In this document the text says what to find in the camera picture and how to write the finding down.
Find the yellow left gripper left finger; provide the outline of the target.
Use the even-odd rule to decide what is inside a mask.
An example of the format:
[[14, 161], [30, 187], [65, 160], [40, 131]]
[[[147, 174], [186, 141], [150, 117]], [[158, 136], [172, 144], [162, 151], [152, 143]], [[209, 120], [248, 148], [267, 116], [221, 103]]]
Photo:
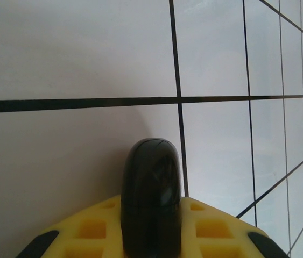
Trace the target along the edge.
[[125, 257], [120, 215], [117, 195], [48, 227], [17, 257]]

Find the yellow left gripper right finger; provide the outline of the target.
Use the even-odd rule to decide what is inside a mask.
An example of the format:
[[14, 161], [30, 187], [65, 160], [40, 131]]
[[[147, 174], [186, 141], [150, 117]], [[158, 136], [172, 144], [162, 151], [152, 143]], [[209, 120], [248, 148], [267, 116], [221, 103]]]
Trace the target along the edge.
[[264, 231], [190, 197], [181, 199], [181, 257], [288, 257]]

